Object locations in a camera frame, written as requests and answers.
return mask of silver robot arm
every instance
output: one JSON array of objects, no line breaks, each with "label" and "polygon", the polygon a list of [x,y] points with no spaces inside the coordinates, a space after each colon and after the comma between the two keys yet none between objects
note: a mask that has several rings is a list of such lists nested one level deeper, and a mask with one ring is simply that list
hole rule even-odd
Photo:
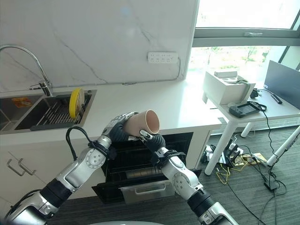
[{"label": "silver robot arm", "polygon": [[110,149],[111,143],[128,140],[129,135],[123,132],[123,125],[134,114],[136,112],[115,117],[97,140],[92,142],[88,139],[89,147],[46,187],[22,201],[20,206],[7,216],[5,222],[12,225],[46,225],[46,219],[53,217],[59,207],[104,164],[106,159],[115,157]]},{"label": "silver robot arm", "polygon": [[198,177],[178,157],[180,153],[165,148],[161,135],[141,130],[141,140],[152,152],[151,162],[172,182],[175,191],[189,204],[202,225],[238,225],[219,202],[215,202]]}]

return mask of beige cup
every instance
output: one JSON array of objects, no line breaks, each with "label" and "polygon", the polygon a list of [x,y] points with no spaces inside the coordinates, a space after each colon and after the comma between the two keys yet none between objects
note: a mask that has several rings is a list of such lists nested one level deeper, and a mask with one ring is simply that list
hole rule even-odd
[{"label": "beige cup", "polygon": [[140,137],[140,130],[145,130],[150,134],[159,132],[158,116],[153,110],[148,109],[133,115],[124,125],[124,131],[132,136]]}]

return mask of yellow plate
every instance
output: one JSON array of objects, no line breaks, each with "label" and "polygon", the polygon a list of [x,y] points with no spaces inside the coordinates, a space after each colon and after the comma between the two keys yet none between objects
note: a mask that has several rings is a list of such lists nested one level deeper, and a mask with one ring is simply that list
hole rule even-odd
[{"label": "yellow plate", "polygon": [[84,92],[81,88],[76,88],[72,91],[70,104],[69,104],[69,114],[72,119],[76,119],[78,113],[84,104]]}]

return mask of computer monitor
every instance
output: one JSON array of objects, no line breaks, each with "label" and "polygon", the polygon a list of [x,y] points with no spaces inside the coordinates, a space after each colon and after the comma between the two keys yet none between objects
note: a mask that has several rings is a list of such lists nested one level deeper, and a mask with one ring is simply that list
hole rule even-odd
[{"label": "computer monitor", "polygon": [[264,88],[300,109],[300,72],[298,70],[270,60]]}]

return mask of floor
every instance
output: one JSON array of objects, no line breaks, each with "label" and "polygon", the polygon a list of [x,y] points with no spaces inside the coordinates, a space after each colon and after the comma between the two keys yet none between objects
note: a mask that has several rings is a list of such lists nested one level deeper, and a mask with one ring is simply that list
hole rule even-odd
[{"label": "floor", "polygon": [[[277,149],[295,127],[273,129],[272,146]],[[220,136],[212,136],[209,144],[217,144]],[[271,156],[268,132],[256,131],[249,133],[249,137],[237,136],[238,145],[245,144],[253,153],[260,152],[266,158]],[[262,172],[267,174],[268,168],[261,166]],[[287,193],[277,197],[277,224],[300,224],[300,141],[298,140],[289,151],[280,159],[273,169],[277,179],[287,186]],[[233,195],[227,185],[223,185],[216,176],[201,173],[199,181],[205,186],[213,198],[220,202],[224,208],[235,218],[240,225],[256,225],[257,219],[253,217]],[[260,174],[246,166],[242,172],[233,171],[229,184],[239,198],[260,216],[266,201],[272,193],[263,185]],[[277,193],[284,191],[281,187]],[[267,224],[275,224],[275,201],[267,205],[262,220]],[[165,225],[198,225],[196,216],[189,206],[179,196],[152,200],[139,204],[126,205],[113,203],[104,205],[97,197],[75,199],[66,201],[60,211],[49,221],[49,225],[86,225],[96,222],[113,220],[140,220],[162,223]]]}]

